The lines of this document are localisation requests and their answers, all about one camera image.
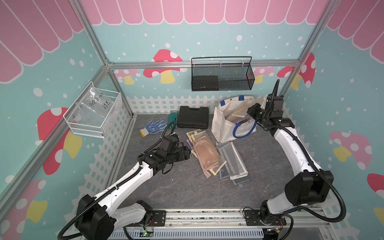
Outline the pink brown mesh pouch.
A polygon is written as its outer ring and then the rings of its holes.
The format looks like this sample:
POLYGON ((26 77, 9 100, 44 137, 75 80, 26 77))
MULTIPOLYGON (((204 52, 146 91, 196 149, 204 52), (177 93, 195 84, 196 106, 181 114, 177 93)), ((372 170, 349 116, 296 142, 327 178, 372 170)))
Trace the pink brown mesh pouch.
POLYGON ((208 179, 212 175, 210 170, 219 166, 219 154, 205 133, 201 136, 195 136, 193 147, 198 156, 203 173, 208 179))

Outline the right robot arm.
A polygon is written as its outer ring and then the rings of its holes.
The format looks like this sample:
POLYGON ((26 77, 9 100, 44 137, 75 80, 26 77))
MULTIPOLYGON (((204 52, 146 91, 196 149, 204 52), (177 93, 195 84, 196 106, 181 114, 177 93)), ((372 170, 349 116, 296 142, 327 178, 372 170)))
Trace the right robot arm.
POLYGON ((304 210, 314 217, 329 223, 338 223, 347 215, 346 204, 333 186, 334 176, 324 171, 312 158, 297 135, 295 125, 283 116, 283 96, 278 96, 279 81, 267 96, 266 105, 254 104, 247 113, 263 130, 268 131, 280 144, 286 154, 294 177, 285 185, 284 192, 262 202, 259 219, 264 225, 271 225, 277 218, 298 210, 304 210), (323 203, 332 192, 340 206, 338 216, 328 218, 309 209, 309 205, 323 203))

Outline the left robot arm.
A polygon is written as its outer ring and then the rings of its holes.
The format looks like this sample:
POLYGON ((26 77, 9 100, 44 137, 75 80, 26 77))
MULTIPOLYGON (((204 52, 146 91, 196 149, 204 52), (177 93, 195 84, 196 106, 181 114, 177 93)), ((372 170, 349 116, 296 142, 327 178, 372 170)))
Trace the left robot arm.
POLYGON ((136 223, 148 225, 153 209, 144 201, 136 202, 124 213, 119 213, 117 208, 140 185, 158 172, 166 175, 170 172, 167 166, 188 160, 190 154, 175 132, 163 133, 155 144, 136 157, 137 163, 122 178, 93 197, 82 197, 76 216, 63 227, 57 238, 106 240, 118 228, 136 223))

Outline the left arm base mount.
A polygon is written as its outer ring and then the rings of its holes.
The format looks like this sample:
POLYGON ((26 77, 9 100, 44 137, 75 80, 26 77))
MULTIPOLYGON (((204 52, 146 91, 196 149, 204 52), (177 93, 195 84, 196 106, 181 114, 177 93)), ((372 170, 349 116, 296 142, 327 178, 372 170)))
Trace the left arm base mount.
POLYGON ((166 211, 149 211, 145 214, 144 218, 140 222, 130 224, 128 227, 164 227, 166 214, 166 211))

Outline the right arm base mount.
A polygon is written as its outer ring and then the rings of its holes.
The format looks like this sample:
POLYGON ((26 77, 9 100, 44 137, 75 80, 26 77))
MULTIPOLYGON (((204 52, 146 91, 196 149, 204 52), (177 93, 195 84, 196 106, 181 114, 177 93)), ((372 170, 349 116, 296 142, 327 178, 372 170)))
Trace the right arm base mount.
POLYGON ((251 208, 243 209, 243 217, 247 226, 286 226, 287 222, 283 215, 262 214, 260 210, 251 208))

